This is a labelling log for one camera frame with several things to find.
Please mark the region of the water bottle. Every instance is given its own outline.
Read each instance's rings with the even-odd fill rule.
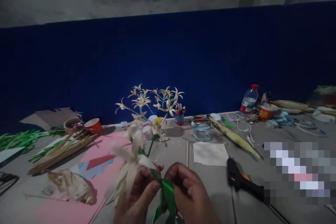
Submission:
[[[245,114],[250,114],[253,107],[258,99],[258,85],[252,84],[251,89],[247,90],[244,95],[243,101],[241,102],[240,111]]]

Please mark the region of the red cup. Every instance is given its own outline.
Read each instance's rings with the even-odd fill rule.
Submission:
[[[86,122],[84,128],[88,129],[92,134],[101,134],[103,132],[103,127],[100,124],[99,118]]]
[[[266,108],[264,106],[261,106],[260,110],[259,110],[259,119],[261,121],[269,120],[274,116],[274,114],[277,110],[278,110],[278,107]]]

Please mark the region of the bottle label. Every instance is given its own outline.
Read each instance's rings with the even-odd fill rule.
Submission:
[[[255,102],[247,102],[243,99],[243,101],[241,102],[240,111],[249,114],[252,112],[254,105]]]

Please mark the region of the pink paper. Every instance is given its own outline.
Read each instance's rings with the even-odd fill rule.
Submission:
[[[123,146],[130,141],[127,138],[123,138],[125,132],[112,133],[108,137],[103,137],[99,143],[100,148],[107,148],[110,151],[110,145],[115,142],[117,146]],[[88,161],[90,159],[98,158],[102,156],[102,151],[98,150],[96,146],[92,146],[87,150],[81,162]],[[107,187],[112,183],[113,176],[118,172],[118,169],[122,163],[122,159],[116,157],[114,162],[104,169],[104,171],[95,176],[92,180],[89,180],[94,189],[97,190],[97,202],[94,205],[86,205],[77,201],[53,201],[46,200],[45,203],[37,212],[37,217],[42,224],[90,224],[98,215],[100,209],[104,206],[106,199],[104,198]]]

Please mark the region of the hand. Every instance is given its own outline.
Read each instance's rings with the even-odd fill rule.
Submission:
[[[173,182],[175,204],[185,224],[221,223],[196,172],[176,162],[164,177]]]
[[[161,179],[161,171],[164,166],[156,167],[156,174]],[[115,224],[146,223],[147,209],[157,194],[161,185],[155,180],[147,167],[140,166],[135,176],[129,198],[126,197],[125,189],[119,195],[115,209]]]

